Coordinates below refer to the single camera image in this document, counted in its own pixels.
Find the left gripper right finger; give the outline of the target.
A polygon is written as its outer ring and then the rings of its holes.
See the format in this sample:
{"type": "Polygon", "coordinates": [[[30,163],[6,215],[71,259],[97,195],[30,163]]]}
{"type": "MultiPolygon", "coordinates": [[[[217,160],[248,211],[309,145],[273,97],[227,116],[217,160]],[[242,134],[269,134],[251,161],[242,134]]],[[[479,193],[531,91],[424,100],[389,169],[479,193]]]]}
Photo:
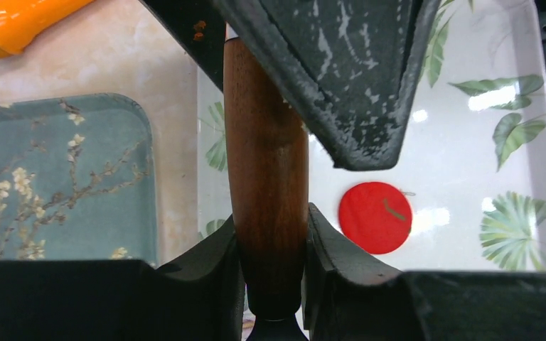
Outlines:
{"type": "Polygon", "coordinates": [[[314,205],[302,295],[312,340],[546,340],[546,273],[401,271],[314,205]]]}

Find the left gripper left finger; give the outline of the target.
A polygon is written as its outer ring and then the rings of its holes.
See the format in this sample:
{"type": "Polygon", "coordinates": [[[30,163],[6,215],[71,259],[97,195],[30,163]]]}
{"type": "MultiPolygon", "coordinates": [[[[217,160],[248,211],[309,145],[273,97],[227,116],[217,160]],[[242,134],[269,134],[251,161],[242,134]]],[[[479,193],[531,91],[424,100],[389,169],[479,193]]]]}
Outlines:
{"type": "Polygon", "coordinates": [[[239,340],[244,281],[227,220],[158,268],[0,261],[0,340],[239,340]]]}

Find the white leaf pattern tray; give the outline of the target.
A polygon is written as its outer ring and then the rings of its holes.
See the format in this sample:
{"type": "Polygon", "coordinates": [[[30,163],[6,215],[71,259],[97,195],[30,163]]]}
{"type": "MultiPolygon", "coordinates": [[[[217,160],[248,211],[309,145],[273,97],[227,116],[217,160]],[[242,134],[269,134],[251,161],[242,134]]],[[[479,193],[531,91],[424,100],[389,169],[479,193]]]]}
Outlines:
{"type": "Polygon", "coordinates": [[[443,1],[398,164],[336,169],[309,136],[309,200],[331,225],[354,185],[395,186],[402,270],[546,271],[546,71],[531,1],[443,1]]]}

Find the wooden rolling pin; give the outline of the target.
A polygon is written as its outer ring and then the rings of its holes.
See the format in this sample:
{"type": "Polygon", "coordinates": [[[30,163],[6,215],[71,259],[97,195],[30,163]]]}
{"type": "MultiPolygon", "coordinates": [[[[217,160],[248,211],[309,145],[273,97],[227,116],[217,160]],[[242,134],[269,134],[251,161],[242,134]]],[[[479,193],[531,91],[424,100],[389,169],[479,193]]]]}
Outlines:
{"type": "Polygon", "coordinates": [[[296,320],[308,227],[307,135],[239,38],[224,45],[227,166],[251,340],[303,340],[296,320]]]}

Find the red dough piece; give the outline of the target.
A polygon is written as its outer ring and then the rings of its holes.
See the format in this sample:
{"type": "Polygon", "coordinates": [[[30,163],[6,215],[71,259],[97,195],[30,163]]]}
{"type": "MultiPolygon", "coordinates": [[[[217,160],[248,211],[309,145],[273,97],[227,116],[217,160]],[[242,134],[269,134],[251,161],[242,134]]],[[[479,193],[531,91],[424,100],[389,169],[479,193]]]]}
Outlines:
{"type": "Polygon", "coordinates": [[[342,233],[369,254],[388,254],[400,248],[412,229],[407,196],[383,182],[354,185],[338,205],[342,233]]]}

